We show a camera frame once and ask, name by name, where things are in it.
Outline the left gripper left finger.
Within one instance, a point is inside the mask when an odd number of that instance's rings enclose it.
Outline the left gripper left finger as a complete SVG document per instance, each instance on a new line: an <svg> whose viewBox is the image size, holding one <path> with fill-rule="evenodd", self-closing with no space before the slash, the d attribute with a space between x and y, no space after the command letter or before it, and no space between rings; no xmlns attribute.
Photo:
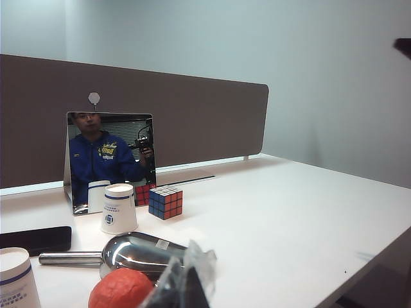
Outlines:
<svg viewBox="0 0 411 308"><path fill-rule="evenodd" d="M156 286L145 298L141 307L177 307L184 267L181 261L172 257L157 281Z"/></svg>

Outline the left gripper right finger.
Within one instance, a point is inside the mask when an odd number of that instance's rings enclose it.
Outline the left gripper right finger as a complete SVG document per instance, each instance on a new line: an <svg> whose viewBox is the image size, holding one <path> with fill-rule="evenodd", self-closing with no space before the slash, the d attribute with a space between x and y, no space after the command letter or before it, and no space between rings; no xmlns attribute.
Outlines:
<svg viewBox="0 0 411 308"><path fill-rule="evenodd" d="M184 254L184 307L210 307L216 288L216 255L190 240Z"/></svg>

